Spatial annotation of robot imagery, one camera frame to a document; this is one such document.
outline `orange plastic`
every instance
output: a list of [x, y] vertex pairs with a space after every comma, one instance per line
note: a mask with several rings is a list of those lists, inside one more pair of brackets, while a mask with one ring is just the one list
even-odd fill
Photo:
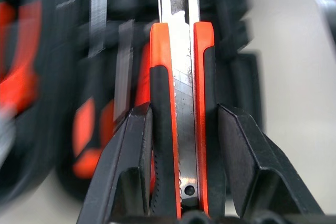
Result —
[[91, 97], [76, 111], [72, 132], [72, 148], [75, 157], [84, 150], [92, 138], [95, 126], [94, 107], [95, 102]]
[[175, 172], [175, 193], [177, 217], [181, 217], [180, 186], [178, 179], [179, 171], [179, 150], [177, 143], [177, 124], [175, 117], [175, 98], [173, 85], [172, 59], [170, 52], [169, 28], [167, 23], [155, 23], [151, 29], [151, 67], [164, 66], [168, 70], [169, 92], [171, 105], [172, 133], [173, 133], [173, 155]]
[[196, 74], [196, 140], [198, 161], [198, 196], [202, 210], [208, 214], [208, 191], [206, 175], [205, 139], [205, 90], [204, 90], [204, 51], [214, 45], [214, 30], [209, 22], [194, 25], [195, 74]]

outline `gray surface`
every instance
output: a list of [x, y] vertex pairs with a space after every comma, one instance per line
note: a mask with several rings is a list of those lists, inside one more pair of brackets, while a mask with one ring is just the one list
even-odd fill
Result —
[[[336, 64], [314, 0], [252, 0], [246, 16], [262, 68], [268, 136], [286, 153], [322, 209], [336, 214]], [[231, 202], [227, 203], [233, 212]], [[49, 177], [0, 223], [76, 223], [79, 205]]]

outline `black rubber grip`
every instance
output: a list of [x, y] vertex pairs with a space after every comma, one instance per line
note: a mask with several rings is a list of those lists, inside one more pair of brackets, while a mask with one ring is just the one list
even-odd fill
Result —
[[150, 89], [153, 111], [153, 150], [156, 175], [151, 212], [152, 215], [156, 216], [176, 217], [169, 76], [168, 70], [164, 66], [155, 66], [150, 69]]
[[204, 51], [205, 134], [208, 188], [208, 213], [212, 218], [224, 216], [226, 178], [218, 141], [216, 101], [215, 47]]

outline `metal blade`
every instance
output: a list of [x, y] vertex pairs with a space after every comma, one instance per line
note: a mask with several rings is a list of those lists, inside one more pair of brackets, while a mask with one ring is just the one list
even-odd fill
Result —
[[159, 0], [160, 22], [169, 27], [182, 207], [198, 204], [194, 23], [199, 21], [199, 11], [199, 0]]
[[132, 64], [133, 64], [134, 20], [119, 26], [119, 47], [115, 70], [116, 84], [114, 91], [113, 120], [115, 129], [123, 121], [130, 107]]
[[89, 57], [104, 49], [107, 0], [91, 0], [90, 8], [90, 49]]

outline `orange and black tool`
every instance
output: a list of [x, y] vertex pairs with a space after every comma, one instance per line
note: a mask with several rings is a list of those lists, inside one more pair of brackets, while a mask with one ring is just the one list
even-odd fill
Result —
[[[38, 75], [34, 71], [34, 63], [38, 54], [40, 40], [42, 6], [40, 0], [22, 0], [18, 7], [17, 38], [6, 40], [14, 10], [6, 3], [1, 3], [1, 12], [5, 12], [1, 20], [1, 82], [0, 105], [14, 109], [19, 114], [27, 109], [37, 98]], [[15, 52], [10, 69], [5, 69], [5, 48], [15, 44]]]
[[107, 88], [105, 71], [115, 55], [104, 50], [107, 0], [91, 0], [89, 57], [79, 66], [79, 98], [72, 131], [74, 174], [91, 178], [102, 149], [113, 136], [113, 93]]
[[[136, 96], [136, 104], [150, 100], [153, 110], [152, 213], [180, 217], [201, 209], [220, 216], [225, 184], [208, 179], [224, 172], [212, 158], [217, 137], [212, 24], [199, 22], [198, 0], [159, 0], [159, 9], [161, 23], [152, 26], [144, 48]], [[208, 190], [210, 185], [217, 191]]]

